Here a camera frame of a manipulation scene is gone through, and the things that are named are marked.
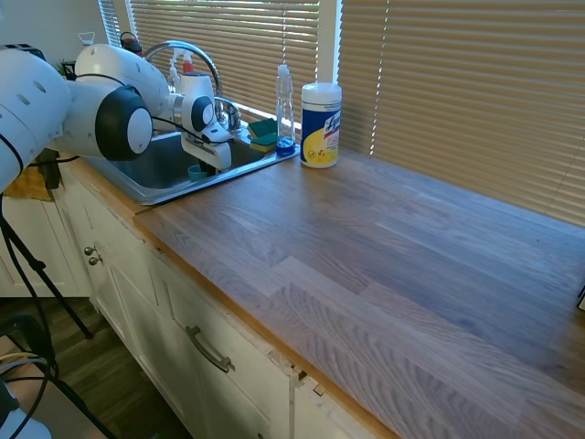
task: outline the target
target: faucet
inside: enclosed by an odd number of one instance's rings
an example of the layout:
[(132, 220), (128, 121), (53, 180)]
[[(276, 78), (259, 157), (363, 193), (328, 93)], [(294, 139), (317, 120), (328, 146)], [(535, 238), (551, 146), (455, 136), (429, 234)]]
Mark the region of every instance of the faucet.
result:
[(241, 112), (239, 112), (238, 106), (230, 101), (229, 99), (216, 96), (216, 102), (226, 103), (229, 107), (228, 110), (228, 131), (238, 131), (241, 127)]
[(147, 61), (150, 61), (150, 59), (157, 54), (158, 52), (165, 50), (167, 48), (181, 48), (183, 50), (188, 50), (191, 53), (196, 54), (198, 57), (200, 57), (203, 62), (205, 62), (207, 64), (207, 67), (209, 68), (209, 70), (211, 71), (211, 74), (213, 75), (213, 80), (216, 83), (216, 103), (215, 103), (215, 110), (216, 110), (216, 117), (218, 118), (218, 121), (220, 123), (223, 123), (225, 121), (224, 117), (223, 117), (223, 103), (226, 103), (227, 105), (229, 105), (230, 110), (228, 113), (228, 120), (229, 120), (229, 127), (228, 129), (230, 131), (237, 131), (239, 129), (240, 126), (240, 120), (241, 120), (241, 114), (238, 110), (238, 107), (236, 106), (236, 104), (228, 99), (225, 99), (223, 97), (223, 87), (221, 84), (221, 78), (219, 77), (219, 71), (218, 68), (216, 67), (216, 65), (213, 62), (213, 59), (211, 59), (211, 57), (205, 53), (205, 51), (203, 51), (203, 49), (198, 48), (197, 46), (191, 44), (191, 43), (187, 43), (185, 41), (178, 41), (178, 40), (168, 40), (165, 41), (164, 43), (160, 43), (160, 44), (156, 44), (154, 46), (152, 46), (151, 48), (149, 48), (148, 50), (146, 50), (144, 52), (144, 59), (146, 59)]

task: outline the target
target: green sponge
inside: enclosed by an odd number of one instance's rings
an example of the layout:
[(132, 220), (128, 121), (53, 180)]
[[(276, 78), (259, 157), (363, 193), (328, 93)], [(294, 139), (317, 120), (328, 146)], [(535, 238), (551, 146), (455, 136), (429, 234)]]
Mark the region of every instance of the green sponge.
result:
[(250, 148), (262, 153), (269, 153), (276, 147), (276, 133), (265, 134), (257, 139), (252, 139)]
[(261, 121), (249, 123), (248, 129), (254, 137), (260, 138), (266, 134), (276, 133), (278, 125), (276, 124), (275, 119), (263, 119)]

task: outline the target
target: window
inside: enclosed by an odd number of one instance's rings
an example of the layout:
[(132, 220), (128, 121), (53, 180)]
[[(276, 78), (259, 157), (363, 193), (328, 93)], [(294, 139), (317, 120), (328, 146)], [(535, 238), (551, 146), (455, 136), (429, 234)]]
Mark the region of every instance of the window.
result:
[[(129, 5), (145, 49), (168, 39), (195, 44), (216, 63), (224, 96), (252, 109), (274, 114), (277, 68), (286, 61), (300, 114), (300, 90), (316, 77), (318, 0), (129, 0)], [(161, 71), (168, 72), (171, 55), (154, 57)]]
[(120, 25), (118, 14), (114, 5), (115, 0), (99, 0), (101, 19), (106, 29), (108, 42), (113, 46), (120, 46)]
[(585, 225), (585, 2), (344, 0), (345, 147)]

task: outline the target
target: disinfecting wipes canister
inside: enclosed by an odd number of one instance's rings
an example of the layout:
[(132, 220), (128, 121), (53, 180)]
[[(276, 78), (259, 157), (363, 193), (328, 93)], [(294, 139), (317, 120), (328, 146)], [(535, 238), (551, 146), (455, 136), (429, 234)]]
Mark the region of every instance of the disinfecting wipes canister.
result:
[(337, 163), (341, 123), (341, 87), (331, 82), (303, 86), (301, 163), (329, 167)]

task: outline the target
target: kitchen sink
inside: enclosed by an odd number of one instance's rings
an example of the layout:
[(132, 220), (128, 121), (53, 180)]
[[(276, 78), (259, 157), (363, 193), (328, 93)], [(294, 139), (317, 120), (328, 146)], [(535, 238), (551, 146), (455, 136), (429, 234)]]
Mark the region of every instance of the kitchen sink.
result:
[[(156, 136), (146, 151), (132, 161), (112, 162), (105, 158), (84, 160), (132, 201), (151, 206), (243, 176), (299, 154), (298, 146), (294, 154), (286, 157), (280, 157), (274, 152), (264, 154), (251, 149), (245, 125), (229, 141), (229, 146), (231, 168), (198, 181), (189, 179), (187, 169), (198, 165), (199, 160), (183, 150), (180, 133)], [(211, 169), (208, 172), (214, 174), (214, 171)]]

